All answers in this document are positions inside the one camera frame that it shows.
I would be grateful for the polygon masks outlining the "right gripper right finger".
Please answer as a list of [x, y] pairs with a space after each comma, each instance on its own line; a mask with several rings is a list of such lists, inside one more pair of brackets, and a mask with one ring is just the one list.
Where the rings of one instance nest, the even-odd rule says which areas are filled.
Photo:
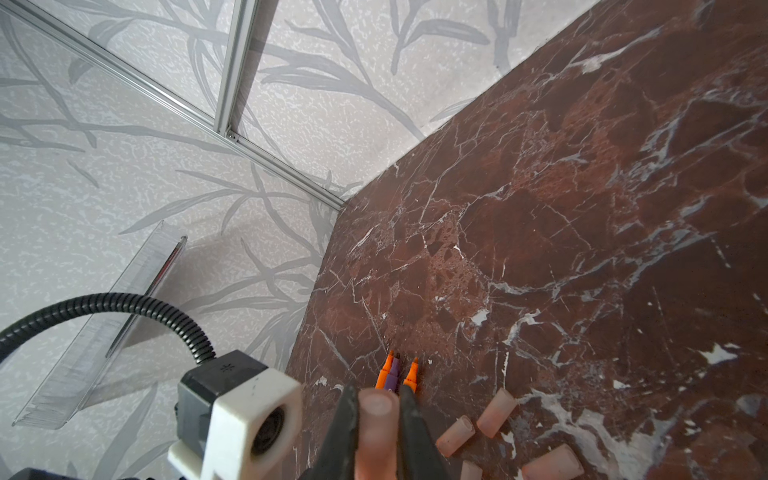
[[405, 480], [445, 480], [446, 463], [433, 442], [413, 389], [399, 390], [398, 478]]

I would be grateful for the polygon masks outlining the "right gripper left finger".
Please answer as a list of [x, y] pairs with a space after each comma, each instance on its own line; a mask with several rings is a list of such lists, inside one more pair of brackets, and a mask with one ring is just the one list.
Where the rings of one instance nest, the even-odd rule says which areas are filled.
[[359, 426], [359, 389], [347, 385], [315, 463], [300, 479], [354, 479]]

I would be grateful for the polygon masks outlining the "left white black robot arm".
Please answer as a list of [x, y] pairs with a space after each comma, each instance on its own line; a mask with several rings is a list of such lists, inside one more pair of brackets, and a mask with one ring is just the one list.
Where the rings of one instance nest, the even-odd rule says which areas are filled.
[[[201, 327], [175, 306], [147, 295], [107, 292], [63, 300], [6, 327], [1, 331], [1, 360], [6, 361], [22, 345], [43, 332], [80, 317], [117, 318], [121, 323], [130, 323], [136, 317], [147, 318], [165, 326], [179, 337], [198, 365], [216, 358], [214, 348]], [[91, 388], [94, 380], [90, 376], [101, 377], [106, 365], [111, 362], [114, 349], [121, 344], [121, 338], [122, 334], [114, 331], [114, 325], [107, 323], [98, 326], [93, 333], [88, 332], [85, 345], [71, 344], [75, 361], [64, 365], [68, 376], [56, 381], [52, 391], [43, 395], [42, 411], [51, 414], [63, 412], [70, 416], [79, 408], [85, 398], [80, 392], [82, 388], [79, 382], [83, 380], [85, 388]], [[139, 457], [122, 474], [116, 473], [116, 468], [138, 438], [155, 393], [155, 390], [151, 390], [147, 394], [123, 430], [113, 439], [94, 472], [96, 479], [138, 479], [143, 470], [168, 453], [171, 444], [166, 442]]]

